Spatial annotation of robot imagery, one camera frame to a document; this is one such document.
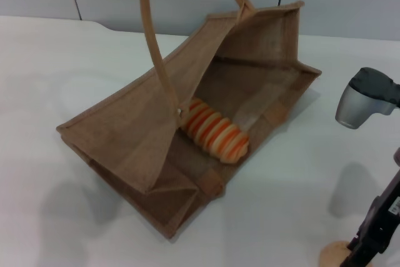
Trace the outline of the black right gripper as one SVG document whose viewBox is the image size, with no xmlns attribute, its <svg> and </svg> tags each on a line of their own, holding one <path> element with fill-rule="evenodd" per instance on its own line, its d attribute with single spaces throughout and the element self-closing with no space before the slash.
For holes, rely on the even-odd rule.
<svg viewBox="0 0 400 267">
<path fill-rule="evenodd" d="M 340 267 L 366 267 L 375 253 L 384 253 L 399 226 L 399 172 L 373 202 L 360 227 L 359 238 L 347 245 L 350 253 Z"/>
</svg>

